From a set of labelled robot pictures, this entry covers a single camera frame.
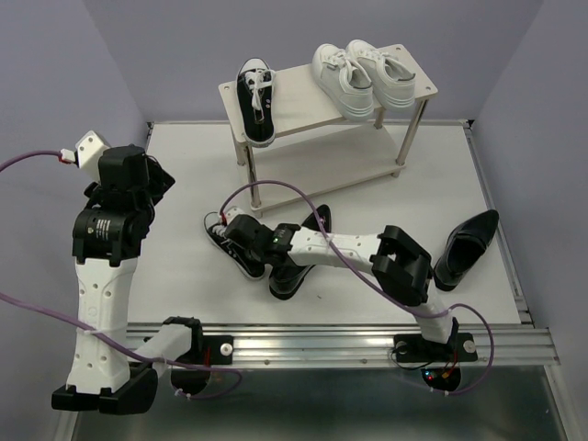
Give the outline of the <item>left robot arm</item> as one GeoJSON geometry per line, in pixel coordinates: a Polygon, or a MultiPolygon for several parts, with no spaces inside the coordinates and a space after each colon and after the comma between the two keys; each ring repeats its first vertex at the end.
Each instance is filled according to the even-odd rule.
{"type": "Polygon", "coordinates": [[[125,354],[130,288],[155,206],[175,180],[133,144],[91,151],[77,163],[97,173],[73,226],[78,319],[73,364],[51,395],[55,410],[114,415],[146,413],[167,363],[193,362],[204,351],[195,318],[170,317],[135,357],[125,354]]]}

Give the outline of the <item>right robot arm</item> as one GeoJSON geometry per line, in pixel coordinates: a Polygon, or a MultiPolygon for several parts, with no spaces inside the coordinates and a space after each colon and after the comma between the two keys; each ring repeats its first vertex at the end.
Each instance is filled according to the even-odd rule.
{"type": "Polygon", "coordinates": [[[341,267],[374,277],[378,294],[409,312],[419,326],[418,333],[394,339],[393,353],[400,363],[478,359],[472,334],[458,330],[458,320],[429,290],[431,255],[399,227],[388,225],[369,235],[322,233],[291,223],[272,230],[249,215],[238,215],[229,221],[226,234],[248,256],[272,267],[341,267]]]}

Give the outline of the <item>black canvas sneaker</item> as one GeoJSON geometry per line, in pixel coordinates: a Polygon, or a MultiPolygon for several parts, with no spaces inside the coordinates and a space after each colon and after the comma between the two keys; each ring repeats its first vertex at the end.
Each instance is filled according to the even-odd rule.
{"type": "Polygon", "coordinates": [[[265,148],[275,139],[272,109],[276,76],[264,60],[251,58],[236,77],[244,137],[256,148],[265,148]]]}
{"type": "Polygon", "coordinates": [[[211,243],[226,254],[249,279],[259,280],[266,268],[246,255],[242,247],[225,236],[226,225],[217,212],[209,212],[203,218],[203,228],[211,243]]]}

